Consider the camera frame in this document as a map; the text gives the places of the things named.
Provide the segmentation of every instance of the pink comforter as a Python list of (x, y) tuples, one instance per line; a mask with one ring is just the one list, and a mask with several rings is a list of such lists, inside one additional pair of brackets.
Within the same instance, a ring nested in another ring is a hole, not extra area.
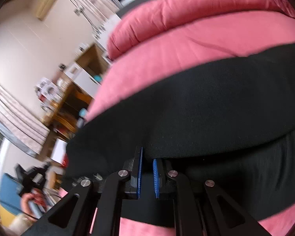
[[(112, 33), (108, 52), (115, 62), (89, 107), (87, 120), (182, 70), (292, 42), (295, 11), (286, 0), (150, 1), (129, 12)], [(133, 229), (138, 225), (124, 223)], [(260, 223), (272, 235), (284, 236), (295, 223), (295, 204)], [(173, 235), (172, 230), (158, 232), (135, 235)]]

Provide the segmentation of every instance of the black cloth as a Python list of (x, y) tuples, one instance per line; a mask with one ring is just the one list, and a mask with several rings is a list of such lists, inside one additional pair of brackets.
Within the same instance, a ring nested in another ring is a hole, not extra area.
[(216, 180), (256, 219), (294, 203), (295, 44), (199, 65), (122, 100), (68, 143), (65, 178), (109, 175), (137, 145), (147, 160)]

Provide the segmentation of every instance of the pink blanket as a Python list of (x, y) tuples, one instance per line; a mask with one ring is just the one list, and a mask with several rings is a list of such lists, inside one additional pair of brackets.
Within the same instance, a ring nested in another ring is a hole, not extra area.
[[(87, 120), (182, 70), (292, 42), (295, 11), (286, 0), (152, 0), (129, 12), (112, 33), (108, 52), (115, 62)], [(132, 228), (125, 235), (173, 235), (158, 227), (145, 234), (152, 225), (124, 223)], [(284, 236), (294, 223), (295, 204), (260, 222), (273, 236)], [(135, 228), (142, 231), (132, 234)]]

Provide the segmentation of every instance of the metal screw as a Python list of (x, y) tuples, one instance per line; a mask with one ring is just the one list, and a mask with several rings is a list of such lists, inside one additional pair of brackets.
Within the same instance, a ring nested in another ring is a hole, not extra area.
[(213, 187), (215, 185), (215, 183), (213, 180), (207, 180), (207, 181), (205, 181), (205, 185), (208, 187)]
[(177, 172), (176, 170), (170, 170), (170, 171), (168, 172), (168, 175), (169, 175), (170, 177), (176, 177), (176, 176), (178, 175), (178, 172)]
[(89, 186), (89, 185), (90, 185), (90, 180), (89, 180), (89, 179), (84, 179), (84, 180), (82, 180), (82, 181), (81, 181), (81, 185), (82, 185), (83, 187), (85, 187), (85, 186)]
[(120, 171), (118, 172), (118, 175), (119, 175), (119, 176), (127, 176), (127, 175), (128, 175), (128, 171), (127, 171), (127, 170), (120, 170)]

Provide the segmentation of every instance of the desk clutter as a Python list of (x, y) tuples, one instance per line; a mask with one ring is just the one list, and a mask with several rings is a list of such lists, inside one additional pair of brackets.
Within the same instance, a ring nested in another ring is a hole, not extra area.
[[(35, 86), (41, 107), (45, 110), (42, 123), (50, 129), (37, 159), (51, 158), (56, 143), (68, 142), (84, 125), (86, 109), (109, 67), (102, 53), (96, 44), (92, 44), (69, 65), (61, 65), (54, 78), (43, 77)], [(54, 165), (62, 164), (57, 159)]]

